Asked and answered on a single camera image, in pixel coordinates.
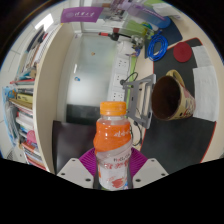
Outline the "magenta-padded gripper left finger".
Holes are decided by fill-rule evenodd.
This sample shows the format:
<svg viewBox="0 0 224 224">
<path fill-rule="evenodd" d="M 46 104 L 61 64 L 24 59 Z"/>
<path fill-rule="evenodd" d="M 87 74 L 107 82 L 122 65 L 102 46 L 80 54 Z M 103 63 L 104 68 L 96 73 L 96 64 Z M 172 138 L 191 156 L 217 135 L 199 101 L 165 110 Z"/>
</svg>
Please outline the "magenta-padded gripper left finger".
<svg viewBox="0 0 224 224">
<path fill-rule="evenodd" d="M 80 187 L 97 189 L 99 181 L 95 149 L 88 150 L 80 158 L 71 158 L 58 176 Z"/>
</svg>

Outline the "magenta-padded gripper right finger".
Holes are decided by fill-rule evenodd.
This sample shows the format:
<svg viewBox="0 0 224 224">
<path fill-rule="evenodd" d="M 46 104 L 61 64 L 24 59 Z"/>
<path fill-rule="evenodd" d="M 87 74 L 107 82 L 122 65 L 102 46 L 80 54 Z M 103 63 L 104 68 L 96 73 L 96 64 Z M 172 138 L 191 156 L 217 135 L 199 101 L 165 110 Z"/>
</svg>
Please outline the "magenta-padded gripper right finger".
<svg viewBox="0 0 224 224">
<path fill-rule="evenodd" d="M 131 149 L 127 180 L 129 189 L 143 187 L 167 175 L 167 171 L 155 158 L 148 159 L 137 149 Z"/>
</svg>

